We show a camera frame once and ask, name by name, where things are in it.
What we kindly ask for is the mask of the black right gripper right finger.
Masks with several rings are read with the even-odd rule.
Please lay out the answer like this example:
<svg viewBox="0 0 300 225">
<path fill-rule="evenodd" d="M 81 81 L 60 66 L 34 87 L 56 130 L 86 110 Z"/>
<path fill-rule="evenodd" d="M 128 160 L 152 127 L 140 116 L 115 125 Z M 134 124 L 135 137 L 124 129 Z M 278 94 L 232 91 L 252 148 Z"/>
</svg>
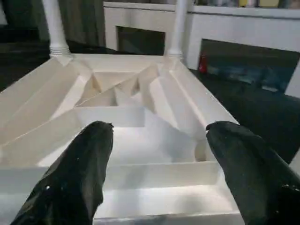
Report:
<svg viewBox="0 0 300 225">
<path fill-rule="evenodd" d="M 300 177 L 258 135 L 229 121 L 206 127 L 210 149 L 247 225 L 298 225 Z"/>
</svg>

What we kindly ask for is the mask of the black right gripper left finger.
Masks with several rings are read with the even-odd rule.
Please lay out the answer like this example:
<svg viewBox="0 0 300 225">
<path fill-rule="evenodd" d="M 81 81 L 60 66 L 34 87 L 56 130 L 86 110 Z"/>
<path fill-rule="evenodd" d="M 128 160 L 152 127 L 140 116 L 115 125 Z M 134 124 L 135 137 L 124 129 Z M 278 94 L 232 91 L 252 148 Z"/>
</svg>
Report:
<svg viewBox="0 0 300 225">
<path fill-rule="evenodd" d="M 13 225 L 91 225 L 103 203 L 111 123 L 87 125 L 32 189 Z"/>
</svg>

